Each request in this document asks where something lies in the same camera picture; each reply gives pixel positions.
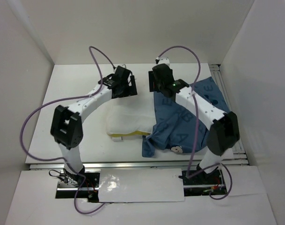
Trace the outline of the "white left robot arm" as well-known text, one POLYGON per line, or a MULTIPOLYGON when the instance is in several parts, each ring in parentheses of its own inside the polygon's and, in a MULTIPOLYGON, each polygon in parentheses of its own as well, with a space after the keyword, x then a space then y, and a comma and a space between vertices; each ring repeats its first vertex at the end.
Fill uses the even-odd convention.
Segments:
POLYGON ((137 95, 135 77, 124 65, 117 66, 114 73, 105 76, 88 93, 88 96, 70 104, 58 105, 54 110, 51 135, 64 158, 64 175, 74 187, 85 181, 85 167, 80 158, 83 139, 83 122, 102 104, 115 99, 137 95))

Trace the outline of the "white pillow yellow underside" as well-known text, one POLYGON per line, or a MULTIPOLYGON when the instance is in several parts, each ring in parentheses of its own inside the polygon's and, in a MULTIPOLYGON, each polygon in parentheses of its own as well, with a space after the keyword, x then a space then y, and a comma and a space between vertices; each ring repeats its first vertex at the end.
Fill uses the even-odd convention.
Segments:
POLYGON ((115 141, 128 136, 149 135, 155 124, 153 103, 113 105, 106 117, 106 133, 115 141))

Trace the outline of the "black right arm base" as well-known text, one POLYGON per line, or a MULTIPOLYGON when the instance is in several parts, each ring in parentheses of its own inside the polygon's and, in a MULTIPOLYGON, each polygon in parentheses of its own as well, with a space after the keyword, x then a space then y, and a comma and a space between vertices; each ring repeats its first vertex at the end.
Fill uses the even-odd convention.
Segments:
POLYGON ((208 178, 202 177, 202 174, 196 175, 190 179, 186 177, 186 171, 182 171, 179 176, 183 181, 184 196, 202 196, 202 195, 225 195, 227 188, 225 185, 222 171, 216 169, 208 178))

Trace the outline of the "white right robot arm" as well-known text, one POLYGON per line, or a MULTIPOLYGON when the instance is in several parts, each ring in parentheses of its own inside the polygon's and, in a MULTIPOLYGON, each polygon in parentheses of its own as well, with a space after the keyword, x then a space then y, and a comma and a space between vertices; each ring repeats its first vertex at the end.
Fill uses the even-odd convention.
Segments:
POLYGON ((155 91, 194 114, 197 122, 202 122, 208 129, 208 151, 197 165, 197 172, 190 174, 188 168, 186 173, 187 178, 197 176, 200 183, 208 183, 213 178, 212 172, 221 164, 223 154, 240 139, 236 114, 213 106, 182 79, 175 80, 173 70, 165 63, 154 66, 151 74, 155 91))

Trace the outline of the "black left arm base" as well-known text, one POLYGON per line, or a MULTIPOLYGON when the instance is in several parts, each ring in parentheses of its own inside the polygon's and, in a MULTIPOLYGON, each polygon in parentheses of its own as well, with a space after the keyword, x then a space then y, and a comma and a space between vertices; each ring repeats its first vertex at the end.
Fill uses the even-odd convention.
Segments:
MULTIPOLYGON (((64 171, 51 169, 49 176, 58 179, 56 189, 56 199, 73 199, 79 185, 83 181, 82 177, 70 178, 64 171)), ((98 203, 98 190, 100 181, 100 172, 86 172, 86 180, 78 191, 77 198, 86 199, 90 203, 98 203)))

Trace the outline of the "blue printed pillowcase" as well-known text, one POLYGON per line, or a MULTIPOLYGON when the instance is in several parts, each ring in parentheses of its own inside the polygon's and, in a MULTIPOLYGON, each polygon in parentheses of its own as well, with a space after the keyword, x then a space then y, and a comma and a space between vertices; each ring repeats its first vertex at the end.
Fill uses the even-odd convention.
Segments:
MULTIPOLYGON (((230 112, 212 77, 196 82, 194 90, 213 106, 230 112)), ((153 93, 153 99, 156 124, 150 135, 143 136, 142 156, 154 157, 156 149, 190 154, 194 143, 195 115, 159 92, 153 93)))

